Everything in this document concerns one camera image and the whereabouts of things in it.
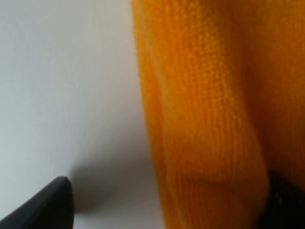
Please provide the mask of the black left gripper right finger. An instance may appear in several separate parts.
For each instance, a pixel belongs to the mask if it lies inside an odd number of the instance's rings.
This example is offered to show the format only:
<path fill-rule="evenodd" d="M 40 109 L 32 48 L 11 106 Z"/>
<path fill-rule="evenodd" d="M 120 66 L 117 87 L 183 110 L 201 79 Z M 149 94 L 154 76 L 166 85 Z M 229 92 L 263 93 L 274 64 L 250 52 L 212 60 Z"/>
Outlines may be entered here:
<path fill-rule="evenodd" d="M 270 170 L 264 207 L 255 222 L 256 229 L 303 229 L 305 227 L 305 174 Z"/>

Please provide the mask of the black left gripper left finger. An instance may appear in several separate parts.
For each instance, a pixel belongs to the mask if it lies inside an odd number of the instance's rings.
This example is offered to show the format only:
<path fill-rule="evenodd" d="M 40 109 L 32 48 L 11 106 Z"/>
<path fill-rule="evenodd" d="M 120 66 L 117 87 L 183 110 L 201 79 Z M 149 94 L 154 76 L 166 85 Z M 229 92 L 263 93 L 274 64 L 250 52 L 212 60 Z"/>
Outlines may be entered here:
<path fill-rule="evenodd" d="M 2 229 L 72 229 L 74 202 L 71 182 L 57 177 L 0 221 Z"/>

